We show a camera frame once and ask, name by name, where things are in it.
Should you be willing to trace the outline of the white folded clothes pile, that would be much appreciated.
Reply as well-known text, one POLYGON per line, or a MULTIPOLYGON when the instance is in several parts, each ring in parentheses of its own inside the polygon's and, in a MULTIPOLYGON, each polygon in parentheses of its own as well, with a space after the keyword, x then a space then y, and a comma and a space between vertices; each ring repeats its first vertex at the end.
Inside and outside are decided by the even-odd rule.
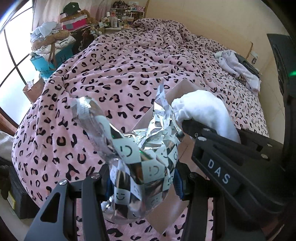
POLYGON ((260 78, 250 73, 242 64, 238 62, 235 51, 224 50, 214 54, 218 65, 232 77, 240 80, 253 94, 260 92, 260 78))

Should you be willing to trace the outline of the cluttered nightstand shelf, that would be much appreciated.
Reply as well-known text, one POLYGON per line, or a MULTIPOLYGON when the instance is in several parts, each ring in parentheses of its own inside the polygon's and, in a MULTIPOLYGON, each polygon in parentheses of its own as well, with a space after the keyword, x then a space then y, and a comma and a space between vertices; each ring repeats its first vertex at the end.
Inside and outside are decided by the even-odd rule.
POLYGON ((149 1, 104 1, 99 20, 103 34, 128 30, 132 24, 146 16, 149 1))

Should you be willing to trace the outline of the pink paper bag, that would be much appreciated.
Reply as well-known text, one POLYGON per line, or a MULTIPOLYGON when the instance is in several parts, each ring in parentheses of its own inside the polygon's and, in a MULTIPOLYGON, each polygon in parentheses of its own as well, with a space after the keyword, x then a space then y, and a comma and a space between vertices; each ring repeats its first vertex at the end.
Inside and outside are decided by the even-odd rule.
POLYGON ((29 88, 28 84, 23 88, 23 93, 30 103, 34 103, 39 98, 43 92, 44 85, 44 80, 40 78, 31 88, 29 88))

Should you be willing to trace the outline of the brown plush toy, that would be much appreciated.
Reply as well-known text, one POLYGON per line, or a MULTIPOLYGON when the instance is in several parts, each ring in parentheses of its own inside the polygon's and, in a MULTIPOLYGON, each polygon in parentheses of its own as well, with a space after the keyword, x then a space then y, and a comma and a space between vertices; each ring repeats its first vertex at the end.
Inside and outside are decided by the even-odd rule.
POLYGON ((70 36, 70 32, 68 30, 60 30, 56 33, 53 33, 51 35, 46 36, 43 39, 39 39, 39 40, 35 40, 32 43, 32 50, 38 50, 40 49, 42 46, 48 46, 51 45, 55 42, 57 42, 58 40, 63 40, 66 39, 67 37, 70 36))

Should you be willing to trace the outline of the black floor box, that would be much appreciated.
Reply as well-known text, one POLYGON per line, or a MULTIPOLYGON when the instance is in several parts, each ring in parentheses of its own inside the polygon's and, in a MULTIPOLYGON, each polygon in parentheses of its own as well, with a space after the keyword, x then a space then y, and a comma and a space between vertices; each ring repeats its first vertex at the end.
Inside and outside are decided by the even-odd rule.
POLYGON ((34 218, 39 211, 39 207, 27 194, 14 167, 9 169, 11 189, 8 202, 19 219, 34 218))

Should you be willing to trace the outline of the green baseball cap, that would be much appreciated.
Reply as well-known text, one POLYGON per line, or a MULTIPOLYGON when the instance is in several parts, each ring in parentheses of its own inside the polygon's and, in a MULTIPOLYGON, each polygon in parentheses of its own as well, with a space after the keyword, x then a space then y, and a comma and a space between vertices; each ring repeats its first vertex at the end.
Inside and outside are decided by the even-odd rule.
POLYGON ((73 15, 75 13, 78 13, 80 10, 81 8, 79 7, 79 3, 70 2, 66 6, 64 6, 61 14, 73 15))

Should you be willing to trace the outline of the pink shoe box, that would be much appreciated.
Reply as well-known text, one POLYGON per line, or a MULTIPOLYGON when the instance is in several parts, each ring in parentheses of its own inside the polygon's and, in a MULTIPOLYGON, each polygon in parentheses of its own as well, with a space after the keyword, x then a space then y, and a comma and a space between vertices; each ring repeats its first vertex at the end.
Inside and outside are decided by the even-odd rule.
POLYGON ((68 20, 62 23, 63 30, 75 31, 87 25, 87 16, 83 15, 79 18, 68 20))

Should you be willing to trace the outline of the black flat case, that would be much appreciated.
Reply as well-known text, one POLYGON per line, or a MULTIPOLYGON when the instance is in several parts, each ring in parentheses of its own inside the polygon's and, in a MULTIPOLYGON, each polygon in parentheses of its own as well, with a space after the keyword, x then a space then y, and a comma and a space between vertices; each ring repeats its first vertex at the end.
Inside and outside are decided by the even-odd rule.
POLYGON ((236 58, 238 59, 238 62, 242 64, 250 73, 253 75, 256 75, 259 78, 259 71, 255 69, 243 56, 240 54, 235 53, 236 58))

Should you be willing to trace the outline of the white cloth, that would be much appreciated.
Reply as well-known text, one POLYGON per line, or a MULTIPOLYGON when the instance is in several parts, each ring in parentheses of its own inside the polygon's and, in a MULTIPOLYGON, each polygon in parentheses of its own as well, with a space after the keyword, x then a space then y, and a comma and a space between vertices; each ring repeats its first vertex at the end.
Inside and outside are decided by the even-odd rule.
POLYGON ((240 143, 240 137, 224 102, 206 90, 196 90, 171 103, 176 120, 195 120, 214 129, 218 135, 240 143))

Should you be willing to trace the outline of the silver smiley foil snack bag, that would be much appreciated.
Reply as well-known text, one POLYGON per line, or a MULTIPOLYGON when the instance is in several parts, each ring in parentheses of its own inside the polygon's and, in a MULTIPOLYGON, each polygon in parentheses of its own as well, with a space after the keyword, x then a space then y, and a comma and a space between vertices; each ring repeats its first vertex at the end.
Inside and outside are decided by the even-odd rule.
POLYGON ((75 99, 71 108, 74 120, 109 166, 113 190, 101 204, 104 218, 118 225, 144 218, 167 196, 184 138, 164 85, 157 89, 148 126, 128 133, 113 126, 91 97, 75 99))

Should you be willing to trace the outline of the teal storage basket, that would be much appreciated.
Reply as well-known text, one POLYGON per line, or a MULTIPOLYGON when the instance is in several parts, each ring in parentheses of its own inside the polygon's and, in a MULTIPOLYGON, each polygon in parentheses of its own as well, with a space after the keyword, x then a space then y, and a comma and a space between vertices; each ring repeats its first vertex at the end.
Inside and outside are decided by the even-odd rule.
POLYGON ((41 77, 48 79, 66 60, 74 55, 72 51, 73 46, 74 44, 70 44, 56 54, 56 65, 53 60, 48 62, 42 56, 36 54, 31 57, 30 61, 35 69, 39 71, 41 77))

